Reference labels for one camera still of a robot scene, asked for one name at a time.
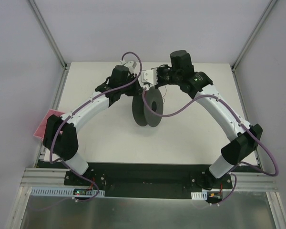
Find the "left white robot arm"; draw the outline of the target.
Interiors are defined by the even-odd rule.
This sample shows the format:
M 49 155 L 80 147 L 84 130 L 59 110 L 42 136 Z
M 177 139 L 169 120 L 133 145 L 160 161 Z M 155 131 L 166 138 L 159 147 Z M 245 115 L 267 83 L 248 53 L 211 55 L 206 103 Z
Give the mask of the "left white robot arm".
M 134 61 L 122 61 L 85 102 L 60 116 L 52 114 L 46 120 L 43 145 L 50 152 L 49 162 L 65 164 L 76 172 L 74 179 L 82 186 L 90 183 L 91 174 L 87 171 L 88 163 L 78 153 L 77 133 L 98 113 L 117 102 L 123 94 L 138 94 L 140 74 L 134 72 L 135 66 Z

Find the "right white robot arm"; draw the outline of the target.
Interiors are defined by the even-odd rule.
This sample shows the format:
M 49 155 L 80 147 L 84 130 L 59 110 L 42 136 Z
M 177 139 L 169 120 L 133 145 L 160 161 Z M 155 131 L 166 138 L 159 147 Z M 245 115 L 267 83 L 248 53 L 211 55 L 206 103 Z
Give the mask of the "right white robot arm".
M 174 51 L 170 59 L 171 65 L 164 64 L 156 69 L 157 85 L 178 85 L 181 91 L 196 100 L 212 116 L 230 141 L 221 149 L 216 161 L 195 178 L 197 186 L 210 190 L 218 187 L 225 174 L 256 151 L 263 129 L 259 124 L 252 125 L 243 119 L 221 98 L 208 75 L 194 70 L 187 51 Z

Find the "black cable spool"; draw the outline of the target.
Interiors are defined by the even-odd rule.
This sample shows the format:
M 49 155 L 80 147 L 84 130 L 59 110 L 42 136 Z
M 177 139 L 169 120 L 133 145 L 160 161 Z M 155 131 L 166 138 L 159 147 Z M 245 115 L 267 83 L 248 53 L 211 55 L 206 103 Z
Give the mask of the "black cable spool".
M 144 93 L 144 98 L 151 110 L 158 114 L 163 114 L 163 97 L 159 89 L 151 88 Z M 132 114 L 135 122 L 139 126 L 157 127 L 162 117 L 152 113 L 147 106 L 144 105 L 142 95 L 136 95 L 132 100 Z

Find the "pink plastic box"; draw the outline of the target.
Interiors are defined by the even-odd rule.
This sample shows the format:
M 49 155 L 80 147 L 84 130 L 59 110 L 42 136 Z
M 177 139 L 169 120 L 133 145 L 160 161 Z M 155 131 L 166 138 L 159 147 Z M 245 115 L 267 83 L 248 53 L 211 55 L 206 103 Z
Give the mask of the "pink plastic box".
M 38 128 L 36 129 L 36 131 L 34 133 L 34 136 L 39 138 L 39 139 L 42 139 L 44 137 L 44 134 L 45 134 L 47 119 L 51 115 L 61 116 L 62 114 L 64 114 L 64 112 L 60 112 L 58 110 L 49 109 L 47 111 L 46 115 L 44 116 L 43 120 L 39 124 Z

